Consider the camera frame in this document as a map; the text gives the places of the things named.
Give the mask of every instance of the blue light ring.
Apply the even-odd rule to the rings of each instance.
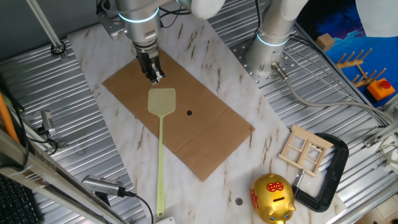
[[[285,42],[283,42],[283,43],[281,43],[281,44],[268,44],[267,42],[263,41],[263,40],[260,38],[259,34],[257,34],[257,37],[258,37],[258,39],[259,39],[263,44],[268,45],[268,46],[271,46],[271,47],[282,46],[282,45],[286,44],[287,41],[289,40],[289,38],[288,38]]]
[[[157,8],[156,12],[153,15],[151,15],[150,17],[148,17],[146,19],[141,19],[141,20],[127,19],[127,18],[123,17],[122,15],[120,15],[120,13],[119,13],[119,16],[126,22],[141,23],[141,22],[147,22],[147,21],[153,19],[158,13],[159,13],[159,8]]]

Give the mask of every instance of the gold piggy bank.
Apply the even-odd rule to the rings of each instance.
[[[265,174],[254,181],[250,198],[254,210],[266,223],[285,224],[296,210],[292,187],[277,174]]]

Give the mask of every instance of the black dot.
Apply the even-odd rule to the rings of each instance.
[[[237,198],[237,199],[235,200],[235,203],[236,203],[237,205],[242,205],[242,204],[243,204],[243,200],[242,200],[241,198]]]

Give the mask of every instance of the marble surface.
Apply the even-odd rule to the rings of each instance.
[[[162,19],[165,26],[173,16]],[[102,85],[135,59],[124,35],[112,41],[101,25],[68,36],[137,193],[156,211],[158,139]],[[293,183],[298,170],[278,158],[289,130],[207,21],[180,16],[162,29],[160,47],[256,130],[202,182],[164,149],[165,217],[181,223],[263,223],[249,198],[252,182],[273,172]],[[323,177],[305,176],[300,188],[315,195]],[[241,198],[238,206],[235,200]],[[330,209],[316,213],[295,202],[287,223],[326,223],[346,207],[335,196]]]

